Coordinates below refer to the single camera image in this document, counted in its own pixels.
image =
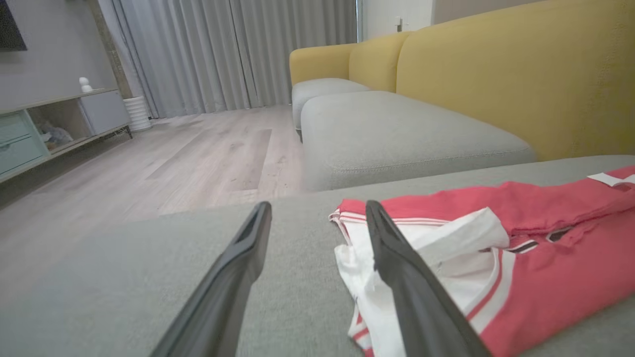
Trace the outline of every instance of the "sofa backrest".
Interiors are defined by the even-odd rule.
[[[372,90],[394,93],[399,52],[411,33],[398,32],[359,43],[351,51],[349,79]]]
[[[635,1],[550,0],[406,39],[396,93],[527,141],[539,159],[635,153]]]

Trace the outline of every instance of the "cabinet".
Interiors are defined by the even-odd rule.
[[[0,177],[42,160],[47,154],[24,111],[0,117]]]
[[[96,90],[0,112],[0,182],[100,137],[127,130],[129,122],[117,90]],[[63,132],[64,139],[42,135],[47,130]]]

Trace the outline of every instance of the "sofa cushion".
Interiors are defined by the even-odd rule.
[[[367,86],[347,79],[320,78],[304,81],[293,86],[291,91],[291,104],[293,106],[293,125],[296,130],[301,130],[300,113],[302,107],[311,98],[319,95],[350,93],[354,91],[368,91]]]
[[[385,91],[326,95],[302,110],[305,188],[322,191],[535,161],[520,138]]]

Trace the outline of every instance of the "gray curtain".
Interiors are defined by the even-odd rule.
[[[153,113],[291,102],[297,48],[356,42],[355,0],[114,0]]]

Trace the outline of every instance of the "door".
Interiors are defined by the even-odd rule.
[[[92,135],[118,128],[130,122],[118,90],[88,95],[79,99]]]

